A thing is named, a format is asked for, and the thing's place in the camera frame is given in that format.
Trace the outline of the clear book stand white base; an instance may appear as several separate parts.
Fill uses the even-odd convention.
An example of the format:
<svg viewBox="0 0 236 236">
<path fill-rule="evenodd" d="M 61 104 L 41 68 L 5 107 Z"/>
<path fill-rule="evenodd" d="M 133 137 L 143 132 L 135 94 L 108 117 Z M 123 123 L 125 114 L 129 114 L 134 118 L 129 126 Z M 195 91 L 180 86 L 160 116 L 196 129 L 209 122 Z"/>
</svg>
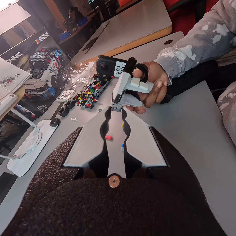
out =
<svg viewBox="0 0 236 236">
<path fill-rule="evenodd" d="M 35 125 L 32 121 L 14 109 L 15 103 L 16 101 L 7 110 L 12 111 L 14 114 L 26 121 L 33 128 L 33 131 L 29 134 L 13 156 L 8 157 L 5 155 L 0 155 L 0 157 L 8 159 L 7 169 L 18 177 L 21 177 L 29 171 L 58 126 L 54 128 L 51 127 L 49 125 L 51 120 L 42 120 L 38 123 L 38 125 Z"/>
</svg>

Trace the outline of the person's grey patterned sweatshirt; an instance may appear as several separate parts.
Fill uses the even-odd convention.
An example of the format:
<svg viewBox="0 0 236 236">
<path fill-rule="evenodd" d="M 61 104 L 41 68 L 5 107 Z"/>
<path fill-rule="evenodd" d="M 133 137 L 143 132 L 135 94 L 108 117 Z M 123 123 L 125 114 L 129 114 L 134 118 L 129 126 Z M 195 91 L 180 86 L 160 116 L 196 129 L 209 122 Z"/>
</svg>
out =
<svg viewBox="0 0 236 236">
<path fill-rule="evenodd" d="M 217 106 L 222 114 L 224 127 L 236 146 L 236 82 L 231 83 L 219 96 Z"/>
</svg>

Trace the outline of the sticker sheet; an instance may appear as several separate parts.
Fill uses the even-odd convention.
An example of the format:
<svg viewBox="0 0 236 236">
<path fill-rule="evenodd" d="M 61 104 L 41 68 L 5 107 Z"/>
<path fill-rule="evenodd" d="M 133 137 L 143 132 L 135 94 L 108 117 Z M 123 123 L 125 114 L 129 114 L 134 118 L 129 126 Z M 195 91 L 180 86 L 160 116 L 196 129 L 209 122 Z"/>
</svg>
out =
<svg viewBox="0 0 236 236">
<path fill-rule="evenodd" d="M 69 101 L 75 94 L 75 89 L 63 91 L 63 93 L 55 100 L 56 102 Z"/>
</svg>

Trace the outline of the black desk mat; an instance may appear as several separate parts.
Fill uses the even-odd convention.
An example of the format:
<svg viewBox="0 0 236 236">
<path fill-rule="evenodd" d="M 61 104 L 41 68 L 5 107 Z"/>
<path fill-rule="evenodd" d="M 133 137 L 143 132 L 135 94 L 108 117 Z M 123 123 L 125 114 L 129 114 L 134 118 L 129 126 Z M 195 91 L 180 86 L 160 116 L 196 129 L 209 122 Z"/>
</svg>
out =
<svg viewBox="0 0 236 236">
<path fill-rule="evenodd" d="M 17 180 L 17 175 L 12 175 L 10 173 L 4 172 L 0 176 L 0 204 L 3 202 L 4 198 L 10 191 L 11 187 Z"/>
</svg>

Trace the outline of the person's right forearm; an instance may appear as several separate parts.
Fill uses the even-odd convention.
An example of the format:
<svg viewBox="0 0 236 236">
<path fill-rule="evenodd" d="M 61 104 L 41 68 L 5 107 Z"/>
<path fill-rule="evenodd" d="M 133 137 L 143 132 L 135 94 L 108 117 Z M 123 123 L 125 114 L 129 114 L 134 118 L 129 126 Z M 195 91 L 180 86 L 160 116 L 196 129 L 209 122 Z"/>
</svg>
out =
<svg viewBox="0 0 236 236">
<path fill-rule="evenodd" d="M 187 35 L 163 49 L 157 62 L 168 74 L 169 83 L 198 64 L 216 59 L 236 46 L 236 1 L 220 0 Z"/>
</svg>

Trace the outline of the red office chair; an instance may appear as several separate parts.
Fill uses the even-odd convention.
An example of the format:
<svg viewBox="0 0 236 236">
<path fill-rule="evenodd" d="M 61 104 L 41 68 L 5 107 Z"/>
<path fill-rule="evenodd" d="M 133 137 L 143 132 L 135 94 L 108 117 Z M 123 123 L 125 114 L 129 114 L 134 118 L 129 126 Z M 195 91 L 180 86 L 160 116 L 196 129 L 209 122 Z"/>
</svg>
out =
<svg viewBox="0 0 236 236">
<path fill-rule="evenodd" d="M 186 35 L 196 24 L 195 13 L 203 7 L 205 12 L 210 11 L 217 0 L 164 0 L 172 22 L 172 34 L 182 32 Z"/>
</svg>

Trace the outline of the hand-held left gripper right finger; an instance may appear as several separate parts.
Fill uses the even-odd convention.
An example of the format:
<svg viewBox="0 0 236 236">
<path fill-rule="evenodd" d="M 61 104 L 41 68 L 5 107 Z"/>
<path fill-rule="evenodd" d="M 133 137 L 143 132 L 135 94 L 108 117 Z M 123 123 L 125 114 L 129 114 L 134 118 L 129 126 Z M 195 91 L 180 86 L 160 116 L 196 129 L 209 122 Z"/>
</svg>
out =
<svg viewBox="0 0 236 236">
<path fill-rule="evenodd" d="M 167 166 L 166 161 L 150 130 L 150 125 L 132 113 L 126 107 L 122 108 L 123 130 L 127 136 L 126 152 L 140 161 L 145 167 Z"/>
</svg>

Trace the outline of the clear plastic bags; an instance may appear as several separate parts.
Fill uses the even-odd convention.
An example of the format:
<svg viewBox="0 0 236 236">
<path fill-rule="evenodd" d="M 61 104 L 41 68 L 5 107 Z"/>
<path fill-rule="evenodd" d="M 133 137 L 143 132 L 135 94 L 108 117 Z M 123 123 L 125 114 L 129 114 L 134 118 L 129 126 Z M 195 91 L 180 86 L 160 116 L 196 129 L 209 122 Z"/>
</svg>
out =
<svg viewBox="0 0 236 236">
<path fill-rule="evenodd" d="M 80 83 L 89 80 L 96 73 L 97 71 L 95 61 L 79 64 L 69 63 L 67 66 L 65 66 L 61 78 L 63 81 Z"/>
</svg>

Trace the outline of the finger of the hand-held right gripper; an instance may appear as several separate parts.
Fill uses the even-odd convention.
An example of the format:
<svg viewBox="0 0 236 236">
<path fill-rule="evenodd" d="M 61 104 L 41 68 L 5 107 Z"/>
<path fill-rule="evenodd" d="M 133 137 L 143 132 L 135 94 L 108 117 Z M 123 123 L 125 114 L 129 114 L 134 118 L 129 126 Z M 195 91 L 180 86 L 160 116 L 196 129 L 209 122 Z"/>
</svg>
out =
<svg viewBox="0 0 236 236">
<path fill-rule="evenodd" d="M 125 86 L 130 78 L 130 74 L 127 72 L 122 72 L 116 86 L 112 92 L 112 103 L 120 103 L 120 99 L 125 91 Z"/>
<path fill-rule="evenodd" d="M 143 105 L 138 93 L 133 90 L 125 90 L 120 99 L 120 103 L 133 107 L 141 107 Z"/>
</svg>

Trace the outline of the toy car chassis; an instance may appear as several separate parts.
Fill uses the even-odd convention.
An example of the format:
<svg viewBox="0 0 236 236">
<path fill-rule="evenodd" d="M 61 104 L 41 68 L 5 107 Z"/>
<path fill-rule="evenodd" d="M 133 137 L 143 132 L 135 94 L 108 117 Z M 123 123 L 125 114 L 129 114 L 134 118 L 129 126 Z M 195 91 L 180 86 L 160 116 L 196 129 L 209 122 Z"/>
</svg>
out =
<svg viewBox="0 0 236 236">
<path fill-rule="evenodd" d="M 85 85 L 74 97 L 75 104 L 78 107 L 92 109 L 113 78 L 115 77 L 98 73 L 94 74 L 91 78 L 92 81 Z"/>
</svg>

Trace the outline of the person's right hand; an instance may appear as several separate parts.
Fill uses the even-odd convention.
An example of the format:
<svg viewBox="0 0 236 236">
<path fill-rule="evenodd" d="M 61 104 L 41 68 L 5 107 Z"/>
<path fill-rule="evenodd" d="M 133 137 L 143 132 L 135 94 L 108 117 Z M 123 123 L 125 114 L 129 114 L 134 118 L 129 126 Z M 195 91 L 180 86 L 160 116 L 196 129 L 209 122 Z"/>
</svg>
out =
<svg viewBox="0 0 236 236">
<path fill-rule="evenodd" d="M 161 103 L 166 96 L 169 77 L 157 62 L 151 61 L 143 64 L 148 68 L 148 81 L 153 83 L 154 86 L 150 93 L 138 92 L 138 95 L 143 105 L 150 108 L 154 103 Z"/>
</svg>

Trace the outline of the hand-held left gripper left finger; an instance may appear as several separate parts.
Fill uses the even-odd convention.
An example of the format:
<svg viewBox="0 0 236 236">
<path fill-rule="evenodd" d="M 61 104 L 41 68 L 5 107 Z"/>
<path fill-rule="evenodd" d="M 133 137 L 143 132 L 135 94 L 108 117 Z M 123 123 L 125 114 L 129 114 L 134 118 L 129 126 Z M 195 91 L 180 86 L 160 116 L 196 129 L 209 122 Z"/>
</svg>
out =
<svg viewBox="0 0 236 236">
<path fill-rule="evenodd" d="M 82 127 L 64 167 L 85 167 L 106 149 L 105 136 L 109 131 L 109 106 L 91 118 Z"/>
</svg>

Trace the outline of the black office chair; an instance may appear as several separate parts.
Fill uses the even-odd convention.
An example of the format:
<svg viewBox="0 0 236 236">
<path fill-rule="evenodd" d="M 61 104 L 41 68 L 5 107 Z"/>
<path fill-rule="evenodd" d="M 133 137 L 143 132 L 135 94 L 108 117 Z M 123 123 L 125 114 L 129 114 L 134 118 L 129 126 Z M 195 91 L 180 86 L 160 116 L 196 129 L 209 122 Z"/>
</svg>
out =
<svg viewBox="0 0 236 236">
<path fill-rule="evenodd" d="M 204 80 L 211 79 L 218 70 L 215 60 L 206 61 L 188 70 L 179 78 L 172 80 L 172 85 L 167 87 L 167 94 L 160 104 L 169 103 L 173 97 L 187 91 Z"/>
</svg>

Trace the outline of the grey desk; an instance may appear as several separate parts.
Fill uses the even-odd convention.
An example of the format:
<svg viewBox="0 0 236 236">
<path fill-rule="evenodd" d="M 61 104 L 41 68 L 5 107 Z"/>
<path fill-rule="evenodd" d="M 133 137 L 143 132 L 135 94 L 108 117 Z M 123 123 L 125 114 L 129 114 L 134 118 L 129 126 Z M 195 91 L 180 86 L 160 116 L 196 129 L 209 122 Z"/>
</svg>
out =
<svg viewBox="0 0 236 236">
<path fill-rule="evenodd" d="M 111 104 L 111 92 L 117 78 L 101 96 L 101 102 L 91 111 L 73 108 L 70 115 L 62 118 L 61 124 L 55 130 L 48 143 L 35 160 L 29 171 L 18 177 L 0 205 L 0 233 L 10 223 L 25 194 L 27 185 L 33 178 L 40 164 L 69 134 L 76 128 L 93 118 L 99 108 Z M 223 223 L 223 210 L 217 199 L 217 161 L 220 158 L 221 135 L 225 135 L 221 113 L 205 81 L 174 97 L 169 103 L 158 105 L 146 110 L 146 114 L 138 115 L 147 124 L 154 126 L 183 155 L 195 172 L 210 208 L 220 223 Z"/>
</svg>

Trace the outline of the white instruction booklet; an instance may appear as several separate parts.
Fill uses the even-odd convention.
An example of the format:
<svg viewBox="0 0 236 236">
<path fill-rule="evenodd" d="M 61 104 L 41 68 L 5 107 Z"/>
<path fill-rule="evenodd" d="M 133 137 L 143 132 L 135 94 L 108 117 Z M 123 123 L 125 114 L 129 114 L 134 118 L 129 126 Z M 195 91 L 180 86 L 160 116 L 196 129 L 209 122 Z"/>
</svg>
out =
<svg viewBox="0 0 236 236">
<path fill-rule="evenodd" d="M 18 99 L 15 92 L 32 75 L 0 58 L 0 115 Z"/>
</svg>

